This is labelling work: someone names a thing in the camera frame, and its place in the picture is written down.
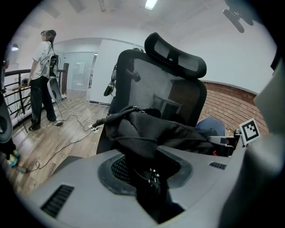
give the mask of brick wall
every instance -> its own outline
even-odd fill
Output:
[[[232,135],[239,124],[255,118],[261,134],[268,133],[266,123],[253,99],[256,95],[227,85],[205,82],[207,98],[199,120],[213,116],[226,125]]]

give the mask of ceiling light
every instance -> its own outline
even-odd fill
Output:
[[[12,51],[19,50],[18,44],[13,44]]]
[[[144,8],[153,10],[157,0],[147,0],[146,6]]]

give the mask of office chair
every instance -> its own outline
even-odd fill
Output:
[[[112,114],[137,106],[152,113],[155,110],[162,119],[195,127],[207,96],[206,86],[198,79],[205,76],[206,63],[174,48],[158,33],[146,39],[145,51],[126,50],[119,55]],[[130,72],[137,72],[138,78]],[[110,149],[114,147],[104,127],[97,154]]]

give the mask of cable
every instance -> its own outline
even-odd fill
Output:
[[[83,128],[83,130],[84,130],[85,132],[87,132],[89,129],[91,129],[91,128],[88,128],[87,130],[85,130],[85,129],[84,129],[84,126],[83,126],[83,125],[81,124],[81,122],[78,120],[78,117],[77,117],[76,115],[70,115],[66,120],[64,120],[63,117],[62,117],[62,114],[61,114],[61,120],[56,120],[55,122],[53,122],[53,125],[56,126],[55,123],[56,123],[56,122],[59,122],[59,121],[65,122],[65,121],[67,121],[71,116],[75,116],[75,117],[76,117],[76,120],[80,123],[80,125],[82,126],[82,128]]]
[[[87,118],[85,118],[84,116],[82,116],[81,114],[70,110],[68,107],[66,107],[66,106],[64,105],[64,103],[63,103],[62,101],[61,101],[61,104],[62,104],[68,111],[70,111],[70,112],[72,112],[73,114],[77,115],[79,118],[81,118],[81,119],[83,119],[83,120],[85,120],[85,121],[87,121],[87,122],[89,122],[89,123],[92,123],[92,124],[95,123],[94,120],[92,120],[92,119],[87,119]]]
[[[15,111],[18,111],[18,110],[19,110],[18,102],[15,102],[15,103],[14,103],[14,107],[15,107]],[[19,119],[19,116],[17,115],[17,112],[16,112],[16,118],[17,118],[17,121],[18,121],[18,123],[19,123],[20,119]]]
[[[35,165],[36,165],[37,168],[34,169],[34,170],[27,171],[27,173],[34,172],[34,171],[36,171],[36,170],[40,170],[40,169],[44,168],[44,167],[51,161],[51,159],[53,159],[54,156],[57,155],[59,152],[61,152],[63,149],[65,149],[66,147],[68,147],[68,146],[71,145],[71,144],[74,144],[74,143],[77,143],[77,142],[80,142],[80,141],[84,140],[84,139],[85,139],[86,137],[88,137],[91,133],[92,133],[92,132],[90,132],[88,135],[86,135],[85,137],[83,137],[83,138],[80,139],[80,140],[77,140],[77,141],[75,141],[75,142],[70,142],[68,145],[62,147],[58,152],[56,152],[56,153],[47,161],[47,163],[46,163],[44,166],[40,167],[40,165],[41,165],[40,162],[39,162],[39,161],[36,161],[36,164],[35,164]]]
[[[61,66],[61,58],[59,56],[57,58],[59,59],[59,63],[57,62],[57,73],[58,73],[58,70]]]
[[[22,121],[22,123],[23,123],[23,126],[24,126],[26,132],[28,132],[24,119],[25,119],[25,114],[24,114],[24,112],[23,112],[23,117],[22,117],[22,115],[21,115],[21,121]]]
[[[4,97],[6,97],[6,101],[7,101],[6,106],[10,110],[10,114],[12,114],[12,110],[10,109],[9,101],[8,101],[8,97],[7,97],[7,93],[6,92],[4,93]]]
[[[90,103],[90,102],[83,102],[83,101],[77,101],[77,100],[71,100],[71,99],[66,99],[67,101],[73,101],[73,102],[80,102],[80,103],[87,103],[87,104],[91,104],[91,105],[104,105],[104,106],[110,106],[110,104],[108,103],[103,103],[103,102],[98,102],[98,103]]]
[[[19,93],[21,93],[21,92],[20,92],[20,91],[17,92],[17,100],[20,99]],[[17,110],[19,111],[19,115],[16,114],[16,116],[17,116],[17,121],[18,121],[18,123],[22,122],[25,131],[28,132],[28,131],[27,131],[27,127],[26,127],[25,122],[24,122],[24,118],[22,117],[22,114],[21,114],[21,107],[18,106],[18,102],[16,102],[15,104],[16,104],[16,106],[17,106]]]

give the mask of gray plastic surface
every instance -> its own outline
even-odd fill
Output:
[[[170,189],[172,200],[185,212],[161,224],[164,227],[217,227],[220,212],[238,176],[244,148],[231,158],[201,155],[160,147],[188,162],[193,167],[190,179],[181,188]],[[156,222],[133,196],[115,195],[99,181],[99,165],[120,154],[117,150],[77,160],[60,170],[31,193],[30,199],[41,207],[54,191],[66,184],[75,187],[58,214],[57,220],[71,227],[154,227]],[[225,170],[209,166],[211,162],[226,164]]]
[[[78,159],[82,159],[82,157],[77,157],[77,156],[68,156],[66,159],[63,160],[62,163],[55,169],[53,172],[53,175],[55,175],[58,171],[62,170],[64,167],[67,165],[71,164],[72,162],[77,161]]]
[[[269,132],[285,132],[285,65],[283,59],[278,63],[268,85],[254,99],[260,110]]]

